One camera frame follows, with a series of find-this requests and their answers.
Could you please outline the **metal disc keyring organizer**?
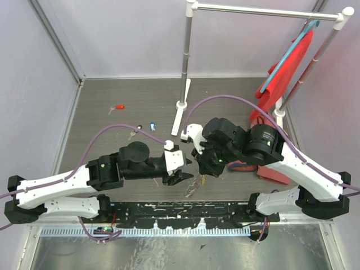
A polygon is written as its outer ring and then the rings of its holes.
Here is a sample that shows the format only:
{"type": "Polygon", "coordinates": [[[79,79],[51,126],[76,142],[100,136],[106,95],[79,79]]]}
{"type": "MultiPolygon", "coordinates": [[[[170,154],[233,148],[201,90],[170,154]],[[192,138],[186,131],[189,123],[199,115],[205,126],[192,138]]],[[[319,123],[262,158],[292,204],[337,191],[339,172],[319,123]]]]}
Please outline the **metal disc keyring organizer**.
{"type": "Polygon", "coordinates": [[[187,186],[186,192],[184,193],[185,198],[191,198],[195,192],[203,185],[203,175],[199,174],[195,177],[192,182],[187,186]]]}

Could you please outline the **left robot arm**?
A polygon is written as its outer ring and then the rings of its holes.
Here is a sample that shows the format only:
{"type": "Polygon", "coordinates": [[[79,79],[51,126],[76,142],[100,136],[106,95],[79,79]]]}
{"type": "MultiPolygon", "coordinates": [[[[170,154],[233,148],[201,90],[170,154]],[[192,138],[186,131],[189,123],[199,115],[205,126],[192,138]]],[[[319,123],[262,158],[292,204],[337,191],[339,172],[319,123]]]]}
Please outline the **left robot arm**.
{"type": "Polygon", "coordinates": [[[134,141],[118,152],[89,161],[77,170],[51,177],[8,179],[12,199],[4,214],[12,224],[33,223],[47,217],[82,217],[108,222],[113,216],[110,199],[102,192],[122,188],[126,180],[161,178],[174,186],[192,178],[183,172],[191,160],[178,145],[165,147],[159,157],[150,157],[149,147],[134,141]]]}

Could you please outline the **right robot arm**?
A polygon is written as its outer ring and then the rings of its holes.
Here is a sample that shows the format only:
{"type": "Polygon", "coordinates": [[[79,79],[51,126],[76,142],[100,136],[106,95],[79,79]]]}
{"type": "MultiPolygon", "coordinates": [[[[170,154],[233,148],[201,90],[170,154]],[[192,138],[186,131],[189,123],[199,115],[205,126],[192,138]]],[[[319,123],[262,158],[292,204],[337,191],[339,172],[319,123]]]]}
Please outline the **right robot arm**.
{"type": "Polygon", "coordinates": [[[342,185],[350,183],[350,174],[301,160],[293,144],[271,126],[258,124],[244,130],[225,118],[213,118],[205,126],[188,125],[181,141],[193,143],[192,156],[201,175],[219,177],[226,165],[240,161],[273,169],[298,184],[287,191],[251,194],[246,213],[252,221],[289,212],[328,220],[349,212],[350,200],[342,185]]]}

